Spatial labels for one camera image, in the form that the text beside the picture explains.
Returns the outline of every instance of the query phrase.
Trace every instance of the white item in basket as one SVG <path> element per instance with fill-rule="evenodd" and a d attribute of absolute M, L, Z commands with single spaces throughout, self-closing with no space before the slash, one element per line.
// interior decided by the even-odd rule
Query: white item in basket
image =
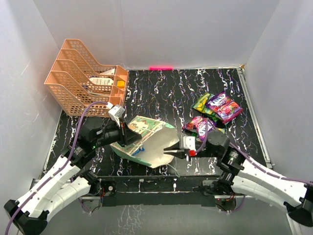
<path fill-rule="evenodd" d="M 96 85 L 113 85 L 113 79 L 110 78 L 92 77 L 89 80 Z"/>
<path fill-rule="evenodd" d="M 111 69 L 105 72 L 100 73 L 101 75 L 114 75 L 115 69 Z"/>

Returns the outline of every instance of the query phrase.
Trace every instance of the white plastic part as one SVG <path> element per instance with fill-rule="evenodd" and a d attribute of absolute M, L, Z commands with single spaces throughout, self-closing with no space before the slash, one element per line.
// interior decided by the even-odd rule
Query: white plastic part
<path fill-rule="evenodd" d="M 84 178 L 78 177 L 71 184 L 59 190 L 47 203 L 44 210 L 49 211 L 47 221 L 75 199 L 86 195 L 90 191 L 90 185 Z"/>
<path fill-rule="evenodd" d="M 241 178 L 240 176 L 235 176 L 232 182 L 233 185 L 231 188 L 235 193 L 242 193 L 255 197 L 256 199 L 267 202 L 270 206 L 274 205 L 284 213 L 287 213 L 287 208 L 284 206 L 284 200 L 277 194 L 269 191 L 268 189 L 251 180 Z"/>
<path fill-rule="evenodd" d="M 111 69 L 105 72 L 100 73 L 101 75 L 114 75 L 115 69 Z"/>
<path fill-rule="evenodd" d="M 267 174 L 267 172 L 283 177 L 282 175 L 276 173 L 275 171 L 258 164 L 252 158 L 250 159 L 252 160 L 253 163 L 260 166 L 266 172 L 264 173 L 260 171 L 255 166 L 253 166 L 248 160 L 245 160 L 243 164 L 244 170 L 239 171 L 238 173 L 239 177 L 251 180 L 256 184 L 264 188 L 267 188 L 269 191 L 281 197 L 285 202 L 288 202 L 293 207 L 296 207 L 301 204 L 299 199 L 300 197 L 304 197 L 307 192 L 307 189 L 304 187 L 304 183 L 286 181 L 280 178 L 270 176 Z"/>
<path fill-rule="evenodd" d="M 124 112 L 125 112 L 125 109 L 120 105 L 115 105 L 113 108 L 111 108 L 108 111 L 110 118 L 116 122 L 118 127 L 120 127 L 119 118 L 123 116 Z"/>
<path fill-rule="evenodd" d="M 47 174 L 30 191 L 18 199 L 20 202 L 19 205 L 21 205 L 33 192 L 36 192 L 37 188 L 44 181 L 46 181 L 48 177 L 60 169 L 66 161 L 67 158 L 59 157 L 52 169 L 48 171 Z M 38 218 L 39 215 L 43 212 L 46 204 L 51 200 L 56 192 L 65 184 L 68 179 L 79 172 L 79 170 L 80 169 L 77 166 L 71 166 L 69 162 L 60 173 L 54 176 L 45 186 L 36 192 L 36 195 L 34 195 L 33 198 L 30 199 L 30 201 L 22 208 L 22 211 L 28 211 L 29 217 Z"/>
<path fill-rule="evenodd" d="M 107 104 L 107 108 L 108 108 L 108 109 L 113 108 L 113 104 L 112 104 L 112 103 L 110 103 L 110 102 L 108 102 L 108 104 Z"/>
<path fill-rule="evenodd" d="M 196 150 L 196 137 L 194 136 L 184 136 L 179 141 L 180 149 L 190 149 Z"/>

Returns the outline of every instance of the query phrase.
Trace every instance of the white wall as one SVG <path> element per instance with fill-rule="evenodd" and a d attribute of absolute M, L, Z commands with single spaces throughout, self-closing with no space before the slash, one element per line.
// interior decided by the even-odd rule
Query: white wall
<path fill-rule="evenodd" d="M 245 72 L 275 170 L 306 180 L 313 180 L 312 37 L 313 1 L 281 1 Z"/>
<path fill-rule="evenodd" d="M 32 0 L 0 0 L 0 205 L 38 178 L 60 106 L 44 87 L 58 47 Z M 0 233 L 9 221 L 0 210 Z M 11 234 L 17 229 L 11 226 Z"/>
<path fill-rule="evenodd" d="M 34 0 L 57 45 L 79 38 L 103 64 L 245 64 L 279 0 Z"/>

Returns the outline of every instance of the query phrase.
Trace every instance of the purple snack bag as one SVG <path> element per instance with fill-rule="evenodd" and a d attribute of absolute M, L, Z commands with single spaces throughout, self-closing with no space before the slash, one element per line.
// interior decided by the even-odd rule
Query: purple snack bag
<path fill-rule="evenodd" d="M 197 116 L 191 119 L 189 123 L 185 124 L 183 126 L 183 129 L 186 129 L 192 132 L 196 130 L 199 135 L 200 140 L 203 141 L 205 137 L 205 124 L 206 124 L 206 118 Z M 208 128 L 208 132 L 213 129 L 211 122 L 208 122 L 207 128 Z"/>
<path fill-rule="evenodd" d="M 232 121 L 243 111 L 235 101 L 226 95 L 225 91 L 211 98 L 205 105 L 213 110 L 223 120 L 223 123 Z"/>

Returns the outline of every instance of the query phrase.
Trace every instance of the colorful candy wrapper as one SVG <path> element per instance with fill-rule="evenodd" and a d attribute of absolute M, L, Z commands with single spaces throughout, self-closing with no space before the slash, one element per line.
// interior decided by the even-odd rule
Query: colorful candy wrapper
<path fill-rule="evenodd" d="M 197 134 L 199 135 L 200 140 L 203 141 L 205 137 L 205 123 L 206 123 L 205 118 L 201 116 L 197 116 L 191 119 L 189 123 L 185 124 L 183 126 L 183 129 L 186 129 L 192 132 L 196 131 Z M 213 129 L 212 124 L 208 122 L 208 131 L 211 131 L 212 129 Z"/>
<path fill-rule="evenodd" d="M 208 107 L 206 107 L 206 105 L 205 105 L 205 103 L 213 97 L 214 97 L 213 94 L 206 92 L 200 96 L 198 101 L 192 107 L 195 110 L 198 110 L 203 114 L 206 114 L 208 117 L 210 117 L 216 123 L 218 120 L 220 120 L 220 117 L 216 113 L 214 113 L 212 110 L 210 110 Z"/>
<path fill-rule="evenodd" d="M 209 99 L 205 105 L 214 111 L 223 120 L 223 123 L 232 121 L 243 111 L 235 101 L 226 95 L 225 91 Z"/>

